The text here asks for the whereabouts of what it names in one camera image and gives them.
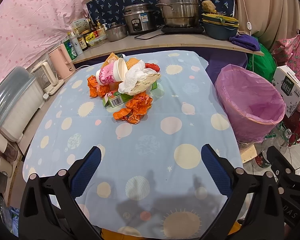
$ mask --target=white cardboard box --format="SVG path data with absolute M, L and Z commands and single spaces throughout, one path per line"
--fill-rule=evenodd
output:
M 286 103 L 286 115 L 289 118 L 300 103 L 300 81 L 288 66 L 280 66 L 274 72 L 272 84 Z

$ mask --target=green plastic bag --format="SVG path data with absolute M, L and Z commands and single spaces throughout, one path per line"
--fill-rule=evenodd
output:
M 248 53 L 247 70 L 253 71 L 254 73 L 257 73 L 258 75 L 264 77 L 266 80 L 271 82 L 274 72 L 277 68 L 277 64 L 275 63 L 274 58 L 272 57 L 270 52 L 266 49 L 266 47 L 263 46 L 261 43 L 259 44 L 260 44 L 261 51 L 265 55 L 258 56 L 258 55 L 252 55 Z

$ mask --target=screw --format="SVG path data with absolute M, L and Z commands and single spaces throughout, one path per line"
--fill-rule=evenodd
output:
M 278 191 L 279 191 L 279 194 L 280 194 L 280 195 L 283 194 L 283 193 L 284 193 L 283 187 L 279 187 L 279 188 L 278 188 Z
M 236 169 L 235 169 L 235 172 L 236 172 L 237 174 L 239 174 L 239 175 L 244 174 L 243 168 L 236 168 Z
M 267 172 L 266 172 L 266 175 L 267 175 L 268 178 L 272 178 L 272 177 L 273 177 L 273 174 L 272 174 L 271 171 L 267 171 Z
M 29 176 L 29 179 L 35 179 L 36 177 L 37 177 L 37 174 L 32 173 L 32 174 Z
M 66 170 L 60 170 L 60 171 L 58 171 L 58 175 L 59 176 L 64 176 L 64 175 L 66 175 L 66 173 L 67 173 Z

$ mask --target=white bottle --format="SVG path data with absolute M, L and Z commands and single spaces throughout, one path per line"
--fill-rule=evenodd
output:
M 75 35 L 73 32 L 71 32 L 71 34 L 70 34 L 70 41 L 71 41 L 77 55 L 81 55 L 83 53 L 83 51 L 82 51 L 80 43 L 77 39 L 77 35 Z

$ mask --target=pot handle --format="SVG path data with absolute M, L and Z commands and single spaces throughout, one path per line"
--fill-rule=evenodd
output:
M 170 4 L 166 4 L 166 3 L 157 3 L 155 6 L 157 6 L 157 7 L 170 6 L 170 7 L 171 7 L 171 11 L 173 11 L 173 6 L 170 5 Z

